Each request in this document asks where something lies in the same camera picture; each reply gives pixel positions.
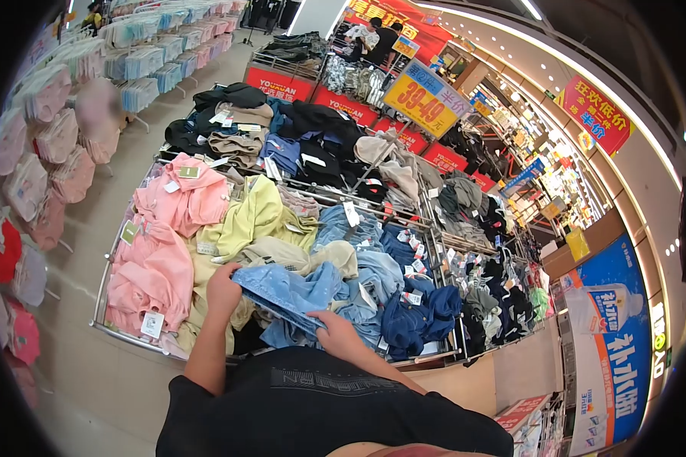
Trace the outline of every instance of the red sign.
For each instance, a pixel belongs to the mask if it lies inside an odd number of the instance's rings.
[[[348,113],[359,125],[363,126],[372,125],[379,117],[375,111],[371,111],[368,105],[348,100],[347,96],[338,95],[323,86],[317,88],[313,103]]]
[[[398,132],[403,126],[404,124],[399,121],[394,121],[390,118],[383,118],[376,123],[376,127],[371,128],[373,130],[382,130],[386,132],[393,127]],[[424,151],[424,149],[430,144],[424,139],[421,133],[413,132],[411,128],[407,128],[405,131],[403,131],[402,134],[399,135],[399,139],[410,152],[417,155],[419,155],[421,151]]]
[[[288,102],[293,100],[306,102],[314,87],[312,82],[307,83],[306,81],[291,78],[278,72],[254,67],[249,68],[247,79],[244,82],[249,86],[262,89],[262,92],[268,96],[287,100]]]
[[[554,100],[613,156],[635,130],[622,111],[582,76],[575,76]]]
[[[459,169],[464,172],[467,166],[467,160],[463,156],[457,154],[452,148],[439,144],[439,142],[433,143],[430,150],[423,155],[423,158],[429,160],[443,173],[448,173],[453,169]],[[487,192],[495,186],[493,179],[481,175],[478,171],[475,171],[470,177],[476,180],[476,183],[478,183],[483,192]]]
[[[542,395],[540,397],[518,400],[515,405],[508,408],[502,415],[494,417],[494,419],[508,433],[513,433],[521,428],[532,412],[543,407],[549,397],[550,395]]]

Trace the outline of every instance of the person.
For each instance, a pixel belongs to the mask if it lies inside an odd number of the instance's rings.
[[[316,333],[325,351],[272,350],[227,374],[224,333],[241,298],[230,279],[238,268],[222,265],[208,282],[208,314],[183,375],[170,381],[158,457],[513,454],[497,422],[427,392],[333,312],[309,313],[325,324]]]
[[[391,27],[376,29],[379,42],[376,43],[376,47],[368,54],[366,60],[376,65],[385,64],[385,67],[389,68],[394,57],[396,57],[396,51],[393,50],[392,46],[399,39],[402,30],[404,30],[404,26],[399,22],[391,24]]]
[[[92,37],[95,37],[96,31],[98,31],[101,28],[101,14],[99,13],[100,7],[100,2],[92,2],[91,4],[89,4],[89,6],[87,6],[89,14],[86,16],[86,18],[84,18],[84,20],[81,23],[82,29],[86,26],[89,26],[89,28],[92,30]]]
[[[350,44],[343,52],[350,57],[351,61],[360,60],[376,46],[379,42],[376,29],[381,25],[381,18],[372,18],[368,25],[358,24],[345,32],[344,40]]]

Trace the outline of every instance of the white bottle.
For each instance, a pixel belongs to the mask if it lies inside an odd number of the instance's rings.
[[[624,284],[603,284],[571,289],[564,294],[572,331],[608,334],[619,331],[630,316],[644,306],[642,294],[632,294]]]

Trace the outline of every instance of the tiled floor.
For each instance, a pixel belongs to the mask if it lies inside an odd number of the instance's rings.
[[[93,185],[81,203],[66,208],[64,241],[74,253],[58,247],[47,253],[49,288],[60,301],[46,297],[36,310],[42,354],[37,361],[40,404],[37,416],[66,455],[153,455],[168,405],[167,383],[183,370],[183,363],[157,355],[90,328],[96,291],[127,200],[151,165],[163,142],[165,126],[191,110],[192,94],[214,82],[241,80],[253,48],[241,44],[248,32],[237,35],[229,51],[216,63],[195,73],[174,90],[161,95],[140,116],[150,134],[131,123],[120,136],[110,170],[99,166]],[[255,32],[257,47],[267,41]],[[463,407],[486,415],[497,411],[496,357],[483,357],[466,369],[410,373],[424,387],[438,390]]]

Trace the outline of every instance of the clothing tag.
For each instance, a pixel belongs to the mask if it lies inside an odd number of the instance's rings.
[[[345,216],[348,218],[348,224],[351,227],[361,223],[361,218],[356,213],[356,209],[353,207],[353,202],[343,202],[343,209],[345,209]]]
[[[276,179],[278,181],[282,180],[282,175],[279,174],[277,169],[277,164],[275,161],[269,157],[264,158],[264,169],[267,170],[267,178]]]
[[[311,161],[314,164],[320,165],[321,167],[325,167],[325,162],[322,160],[318,159],[317,157],[312,157],[307,154],[300,154],[300,157],[302,158],[302,163],[304,164],[306,161]]]
[[[181,171],[178,173],[178,178],[190,178],[198,179],[201,171],[198,167],[181,167]]]
[[[287,229],[288,229],[290,232],[301,233],[302,235],[305,234],[302,230],[300,230],[299,228],[295,227],[295,226],[292,225],[292,224],[285,224],[284,226],[287,227]]]
[[[229,161],[229,158],[228,158],[228,157],[222,157],[221,159],[216,160],[216,161],[214,161],[213,163],[211,163],[211,165],[209,165],[209,167],[211,167],[211,168],[216,168],[216,167],[218,167],[219,165],[223,165],[223,164],[225,164],[225,163],[228,162],[228,161]]]
[[[417,273],[424,273],[425,271],[427,271],[427,269],[424,267],[424,264],[419,259],[412,262],[412,267],[414,268],[414,271],[416,271]]]
[[[146,311],[145,319],[143,319],[143,324],[139,328],[139,331],[148,336],[152,336],[153,338],[160,338],[160,330],[162,330],[163,321],[165,321],[165,315]]]
[[[240,123],[238,125],[239,130],[242,130],[244,132],[261,132],[262,127],[259,125],[256,125],[256,123]]]
[[[122,234],[119,235],[119,237],[122,238],[122,241],[127,243],[129,246],[132,246],[132,242],[135,240],[138,229],[139,227],[135,224],[132,224],[132,221],[127,221],[124,223],[124,227],[122,227]]]
[[[172,194],[176,190],[178,190],[180,186],[178,186],[178,183],[176,183],[175,181],[171,181],[168,184],[165,184],[163,188],[165,189],[165,192],[167,192],[168,194]]]
[[[364,301],[374,309],[374,311],[378,311],[376,302],[374,302],[374,299],[369,295],[369,293],[366,291],[366,288],[364,288],[364,285],[360,282],[358,283],[358,289],[361,291],[361,298],[363,298]]]
[[[424,245],[420,244],[419,246],[417,246],[417,251],[414,253],[414,258],[415,259],[421,259],[423,255],[424,255]]]

